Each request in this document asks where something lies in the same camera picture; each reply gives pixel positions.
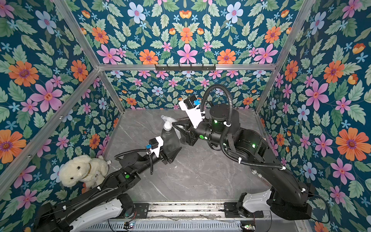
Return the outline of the clear plastic spray bottle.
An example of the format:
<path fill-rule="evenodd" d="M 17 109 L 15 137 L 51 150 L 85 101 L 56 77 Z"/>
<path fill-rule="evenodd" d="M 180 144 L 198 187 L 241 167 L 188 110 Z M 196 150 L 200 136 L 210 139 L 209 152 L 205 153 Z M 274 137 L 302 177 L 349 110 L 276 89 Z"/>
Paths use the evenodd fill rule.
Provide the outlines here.
<path fill-rule="evenodd" d="M 165 131 L 162 129 L 161 138 L 164 141 L 164 145 L 162 146 L 164 155 L 168 159 L 174 159 L 174 156 L 177 156 L 181 149 L 180 140 L 176 135 L 175 130 L 172 129 L 171 131 Z"/>

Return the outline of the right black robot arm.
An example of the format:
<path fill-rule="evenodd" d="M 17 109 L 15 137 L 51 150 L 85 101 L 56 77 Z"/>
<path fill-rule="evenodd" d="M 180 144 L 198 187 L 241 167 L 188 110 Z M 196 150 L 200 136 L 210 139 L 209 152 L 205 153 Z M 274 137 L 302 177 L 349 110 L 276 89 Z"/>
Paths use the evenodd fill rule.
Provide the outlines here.
<path fill-rule="evenodd" d="M 273 147 L 258 132 L 244 129 L 228 89 L 220 84 L 210 86 L 199 100 L 192 95 L 179 102 L 188 118 L 176 123 L 188 145 L 206 141 L 213 150 L 220 150 L 230 160 L 251 167 L 271 188 L 261 193 L 243 193 L 237 213 L 250 217 L 256 212 L 271 211 L 286 220 L 310 219 L 313 196 L 311 186 L 298 181 L 280 163 Z"/>

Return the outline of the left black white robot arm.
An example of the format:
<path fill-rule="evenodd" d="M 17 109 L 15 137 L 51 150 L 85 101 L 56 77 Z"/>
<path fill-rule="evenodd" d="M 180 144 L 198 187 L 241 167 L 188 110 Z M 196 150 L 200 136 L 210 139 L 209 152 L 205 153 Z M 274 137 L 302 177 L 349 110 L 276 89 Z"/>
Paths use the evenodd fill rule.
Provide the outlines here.
<path fill-rule="evenodd" d="M 36 232 L 80 232 L 96 223 L 117 216 L 133 217 L 137 212 L 126 193 L 139 181 L 139 175 L 159 161 L 172 163 L 181 146 L 161 146 L 151 139 L 142 149 L 119 153 L 115 160 L 121 168 L 110 173 L 101 184 L 66 202 L 42 206 L 34 223 Z"/>

